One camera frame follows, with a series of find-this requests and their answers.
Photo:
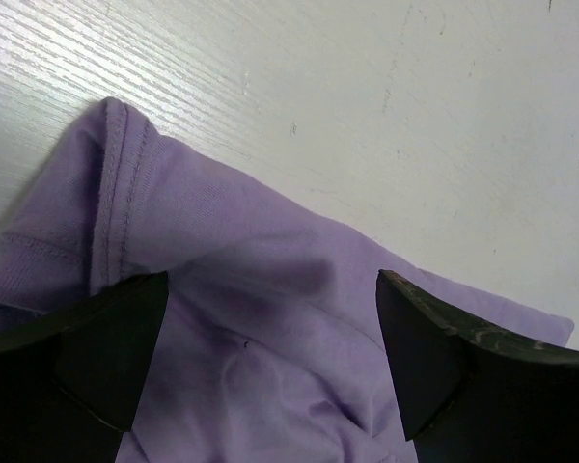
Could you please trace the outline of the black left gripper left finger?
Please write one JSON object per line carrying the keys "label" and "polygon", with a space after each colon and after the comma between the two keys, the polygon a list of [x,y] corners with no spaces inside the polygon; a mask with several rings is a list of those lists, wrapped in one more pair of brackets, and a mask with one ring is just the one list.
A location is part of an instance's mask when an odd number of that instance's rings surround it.
{"label": "black left gripper left finger", "polygon": [[168,299],[136,276],[0,333],[0,462],[113,462],[133,426]]}

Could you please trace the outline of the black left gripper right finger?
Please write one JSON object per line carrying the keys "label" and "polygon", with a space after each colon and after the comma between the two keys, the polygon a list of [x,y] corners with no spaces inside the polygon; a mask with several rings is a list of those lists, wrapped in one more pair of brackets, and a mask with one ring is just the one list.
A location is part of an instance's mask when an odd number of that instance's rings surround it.
{"label": "black left gripper right finger", "polygon": [[404,436],[422,462],[579,462],[579,351],[383,270],[376,305]]}

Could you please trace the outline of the purple t shirt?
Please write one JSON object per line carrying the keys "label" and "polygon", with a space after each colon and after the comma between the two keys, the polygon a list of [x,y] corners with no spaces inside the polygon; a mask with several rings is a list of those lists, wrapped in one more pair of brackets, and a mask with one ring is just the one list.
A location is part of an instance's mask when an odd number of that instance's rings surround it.
{"label": "purple t shirt", "polygon": [[573,322],[419,269],[161,135],[108,97],[64,132],[0,236],[0,331],[136,274],[168,307],[122,462],[412,462],[378,272],[524,336]]}

